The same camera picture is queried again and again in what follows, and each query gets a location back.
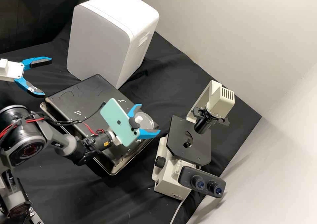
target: black stage plate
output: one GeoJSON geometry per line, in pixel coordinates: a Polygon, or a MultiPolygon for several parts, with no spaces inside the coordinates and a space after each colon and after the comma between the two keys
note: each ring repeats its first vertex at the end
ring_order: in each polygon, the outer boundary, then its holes
{"type": "Polygon", "coordinates": [[[208,129],[204,134],[198,134],[194,125],[173,115],[166,146],[176,158],[204,166],[211,159],[211,131],[208,129]],[[191,143],[189,147],[184,146],[187,141],[191,143]]]}

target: black box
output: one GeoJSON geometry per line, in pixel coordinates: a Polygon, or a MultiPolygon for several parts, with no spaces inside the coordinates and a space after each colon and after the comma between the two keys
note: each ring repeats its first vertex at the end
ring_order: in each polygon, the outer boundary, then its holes
{"type": "MultiPolygon", "coordinates": [[[[126,113],[134,106],[134,103],[126,98],[119,90],[97,74],[45,98],[41,104],[41,109],[57,121],[82,121],[96,112],[103,102],[107,102],[111,98],[116,99],[126,113]]],[[[85,123],[87,123],[93,131],[97,129],[106,130],[109,127],[99,111],[87,119],[85,123]]],[[[66,126],[63,129],[64,132],[78,136],[79,138],[91,135],[89,130],[82,123],[66,126]]],[[[104,155],[95,157],[87,165],[99,176],[104,176],[105,171],[110,175],[115,175],[146,147],[151,140],[152,139],[140,139],[133,142],[129,147],[113,145],[103,151],[104,155]]]]}

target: red wire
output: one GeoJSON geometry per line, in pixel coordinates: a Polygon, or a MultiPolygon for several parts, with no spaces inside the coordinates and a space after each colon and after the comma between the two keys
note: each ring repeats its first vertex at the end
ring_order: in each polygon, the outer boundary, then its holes
{"type": "MultiPolygon", "coordinates": [[[[36,121],[41,121],[41,120],[44,120],[44,118],[36,118],[36,119],[27,119],[26,120],[26,123],[30,123],[30,122],[36,122],[36,121]]],[[[83,124],[87,127],[87,129],[94,135],[98,135],[97,133],[95,133],[91,128],[90,126],[88,126],[86,123],[83,122],[83,124]]],[[[7,131],[9,130],[9,128],[12,126],[13,124],[10,124],[8,125],[6,128],[3,129],[3,131],[0,133],[0,138],[3,137],[7,131]]]]}
{"type": "Polygon", "coordinates": [[[82,122],[87,128],[88,128],[88,130],[92,133],[92,134],[94,134],[94,135],[98,135],[97,133],[95,133],[91,128],[90,128],[90,126],[88,126],[86,123],[84,123],[84,122],[82,122]]]}
{"type": "MultiPolygon", "coordinates": [[[[36,122],[36,121],[40,121],[40,120],[43,120],[44,118],[36,118],[36,119],[27,119],[26,120],[26,123],[30,123],[30,122],[36,122]]],[[[3,129],[3,131],[0,133],[0,138],[3,137],[7,131],[9,130],[9,128],[12,126],[13,124],[10,124],[8,125],[6,128],[3,129]]]]}

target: white device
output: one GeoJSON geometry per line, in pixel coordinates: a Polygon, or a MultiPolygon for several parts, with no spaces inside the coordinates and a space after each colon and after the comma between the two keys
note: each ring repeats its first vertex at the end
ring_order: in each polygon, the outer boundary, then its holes
{"type": "MultiPolygon", "coordinates": [[[[198,123],[198,120],[201,118],[196,118],[194,116],[194,108],[198,107],[201,110],[206,109],[216,119],[224,119],[228,112],[234,105],[234,92],[222,87],[222,84],[216,81],[210,81],[206,86],[204,91],[201,93],[191,110],[188,112],[186,120],[191,122],[194,125],[198,123]]],[[[176,158],[167,148],[167,139],[168,135],[162,137],[159,141],[158,151],[156,154],[156,161],[153,168],[152,180],[155,181],[154,191],[165,194],[167,196],[183,200],[185,199],[190,191],[194,189],[192,187],[191,181],[188,181],[187,187],[179,183],[179,176],[183,167],[193,167],[196,168],[196,165],[188,161],[176,158]]]]}
{"type": "Polygon", "coordinates": [[[14,82],[23,76],[23,69],[22,63],[0,59],[0,80],[14,82]]]}
{"type": "Polygon", "coordinates": [[[158,21],[158,12],[141,0],[77,5],[67,69],[81,80],[100,74],[118,89],[141,65],[158,21]]]}

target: white backdrop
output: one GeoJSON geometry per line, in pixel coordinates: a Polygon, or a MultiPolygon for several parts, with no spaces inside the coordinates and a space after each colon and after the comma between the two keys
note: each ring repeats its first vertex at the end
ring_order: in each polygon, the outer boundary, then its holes
{"type": "Polygon", "coordinates": [[[188,224],[316,223],[317,65],[264,115],[188,224]]]}
{"type": "Polygon", "coordinates": [[[157,32],[263,115],[317,62],[317,0],[143,0],[157,32]]]}

